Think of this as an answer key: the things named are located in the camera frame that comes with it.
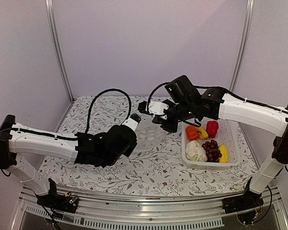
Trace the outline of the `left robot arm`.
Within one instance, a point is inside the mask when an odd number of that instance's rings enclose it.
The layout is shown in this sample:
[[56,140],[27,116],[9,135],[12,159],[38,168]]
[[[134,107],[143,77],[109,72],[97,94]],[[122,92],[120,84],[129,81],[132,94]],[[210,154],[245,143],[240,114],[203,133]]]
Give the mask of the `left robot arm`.
[[26,127],[7,115],[0,126],[0,169],[15,175],[51,207],[62,203],[52,190],[54,183],[45,179],[24,157],[25,153],[57,157],[75,164],[94,167],[112,166],[122,156],[129,157],[137,145],[136,128],[141,118],[129,116],[107,132],[61,134]]

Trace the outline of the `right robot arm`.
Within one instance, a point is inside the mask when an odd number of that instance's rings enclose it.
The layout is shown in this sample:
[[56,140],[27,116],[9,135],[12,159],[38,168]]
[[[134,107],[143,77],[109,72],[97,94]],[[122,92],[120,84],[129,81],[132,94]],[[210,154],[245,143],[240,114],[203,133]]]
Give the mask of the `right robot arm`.
[[256,203],[257,194],[288,165],[288,105],[283,108],[252,101],[219,86],[194,86],[185,75],[160,86],[165,87],[172,101],[148,100],[145,109],[155,116],[153,122],[167,132],[175,133],[179,122],[207,117],[243,123],[275,135],[271,156],[249,180],[246,193],[239,197],[240,207],[249,209]]

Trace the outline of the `yellow corn cob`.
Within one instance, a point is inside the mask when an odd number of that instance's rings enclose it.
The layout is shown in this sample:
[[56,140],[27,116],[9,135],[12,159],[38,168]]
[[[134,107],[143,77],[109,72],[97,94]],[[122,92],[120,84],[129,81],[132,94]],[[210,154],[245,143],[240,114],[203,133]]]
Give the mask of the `yellow corn cob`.
[[201,140],[206,140],[206,139],[209,138],[208,133],[206,132],[206,130],[202,126],[201,127],[197,127],[197,132],[198,132],[199,138]]

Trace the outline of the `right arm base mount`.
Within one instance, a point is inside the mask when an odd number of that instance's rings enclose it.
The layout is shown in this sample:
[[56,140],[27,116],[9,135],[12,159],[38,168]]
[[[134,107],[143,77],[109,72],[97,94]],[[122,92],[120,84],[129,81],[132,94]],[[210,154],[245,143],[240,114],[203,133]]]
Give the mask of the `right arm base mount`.
[[246,185],[242,195],[222,200],[222,208],[226,214],[241,212],[237,215],[237,218],[243,225],[255,223],[263,204],[261,195],[251,192],[249,184]]

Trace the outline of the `clear zip top bag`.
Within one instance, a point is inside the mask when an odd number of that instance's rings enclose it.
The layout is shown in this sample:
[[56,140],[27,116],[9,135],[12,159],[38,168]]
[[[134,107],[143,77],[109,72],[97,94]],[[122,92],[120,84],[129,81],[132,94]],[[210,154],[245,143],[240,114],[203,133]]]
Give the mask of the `clear zip top bag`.
[[150,119],[142,120],[136,129],[137,146],[135,153],[165,148],[181,154],[181,125],[176,133],[164,131],[160,125],[153,124]]

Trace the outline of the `orange mini pumpkin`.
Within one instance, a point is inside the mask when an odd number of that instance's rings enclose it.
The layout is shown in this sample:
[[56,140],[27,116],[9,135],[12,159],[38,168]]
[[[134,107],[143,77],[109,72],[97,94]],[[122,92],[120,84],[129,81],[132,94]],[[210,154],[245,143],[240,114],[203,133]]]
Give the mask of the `orange mini pumpkin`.
[[186,131],[187,139],[189,141],[197,140],[199,138],[199,133],[196,127],[187,126],[185,131]]

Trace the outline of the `white plastic basket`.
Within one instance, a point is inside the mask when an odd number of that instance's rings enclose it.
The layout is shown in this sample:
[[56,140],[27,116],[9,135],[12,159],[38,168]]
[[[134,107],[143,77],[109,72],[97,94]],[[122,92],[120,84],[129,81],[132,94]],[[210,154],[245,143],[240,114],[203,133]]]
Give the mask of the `white plastic basket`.
[[181,125],[182,160],[191,169],[224,170],[240,162],[234,124],[205,119],[202,126]]

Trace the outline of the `red bell pepper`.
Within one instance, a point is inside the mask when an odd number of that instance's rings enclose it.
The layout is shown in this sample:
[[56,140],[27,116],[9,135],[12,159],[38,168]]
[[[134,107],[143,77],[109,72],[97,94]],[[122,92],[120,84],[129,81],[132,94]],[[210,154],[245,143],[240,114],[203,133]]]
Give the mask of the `red bell pepper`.
[[206,123],[206,132],[209,138],[215,138],[219,129],[219,123],[217,121],[208,121]]

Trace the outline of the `yellow lemon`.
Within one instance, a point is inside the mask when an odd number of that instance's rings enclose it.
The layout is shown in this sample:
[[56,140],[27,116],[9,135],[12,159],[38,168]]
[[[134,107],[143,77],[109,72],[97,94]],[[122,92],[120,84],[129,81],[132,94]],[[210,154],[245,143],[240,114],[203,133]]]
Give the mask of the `yellow lemon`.
[[219,162],[220,163],[228,163],[229,154],[228,154],[228,149],[227,149],[226,145],[220,145],[219,150],[220,150],[220,154],[221,154],[221,157],[219,157]]

